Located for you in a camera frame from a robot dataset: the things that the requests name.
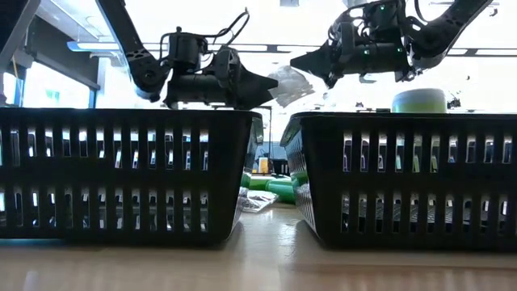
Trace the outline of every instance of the black plastic basket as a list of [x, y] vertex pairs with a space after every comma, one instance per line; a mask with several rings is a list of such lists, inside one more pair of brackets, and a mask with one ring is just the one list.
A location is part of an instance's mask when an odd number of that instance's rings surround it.
[[0, 125], [0, 238], [80, 243], [226, 240], [263, 136], [238, 111], [3, 108]]
[[300, 113], [296, 206], [332, 247], [517, 250], [517, 116]]

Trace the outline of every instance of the white container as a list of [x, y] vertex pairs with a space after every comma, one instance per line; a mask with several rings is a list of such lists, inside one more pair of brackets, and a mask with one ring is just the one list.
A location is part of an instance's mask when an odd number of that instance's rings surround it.
[[394, 113], [447, 113], [445, 92], [436, 88], [401, 92], [393, 98]]

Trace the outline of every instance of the window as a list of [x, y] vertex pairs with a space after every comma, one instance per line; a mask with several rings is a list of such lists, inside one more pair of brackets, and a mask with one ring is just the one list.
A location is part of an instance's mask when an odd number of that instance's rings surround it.
[[64, 74], [34, 63], [27, 70], [23, 106], [27, 108], [88, 108], [90, 88]]
[[12, 74], [3, 74], [3, 93], [7, 97], [7, 104], [12, 104], [15, 101], [16, 77]]
[[158, 108], [159, 103], [150, 103], [137, 96], [134, 85], [125, 67], [113, 66], [108, 59], [101, 59], [104, 65], [103, 95], [98, 96], [96, 108]]

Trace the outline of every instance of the plastic bag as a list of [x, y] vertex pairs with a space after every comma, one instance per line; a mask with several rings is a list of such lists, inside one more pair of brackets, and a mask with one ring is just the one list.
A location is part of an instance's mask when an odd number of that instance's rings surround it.
[[277, 199], [278, 195], [268, 191], [249, 190], [246, 199], [242, 202], [242, 211], [257, 213], [275, 203]]
[[313, 85], [307, 81], [302, 73], [297, 72], [290, 65], [283, 65], [267, 76], [278, 81], [278, 87], [269, 91], [283, 108], [306, 95], [314, 93]]

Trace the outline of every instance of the yellow object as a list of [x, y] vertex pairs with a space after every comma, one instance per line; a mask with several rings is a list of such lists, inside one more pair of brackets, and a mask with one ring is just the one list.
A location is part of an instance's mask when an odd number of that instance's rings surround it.
[[262, 174], [267, 174], [269, 172], [267, 167], [267, 158], [258, 159], [258, 172]]

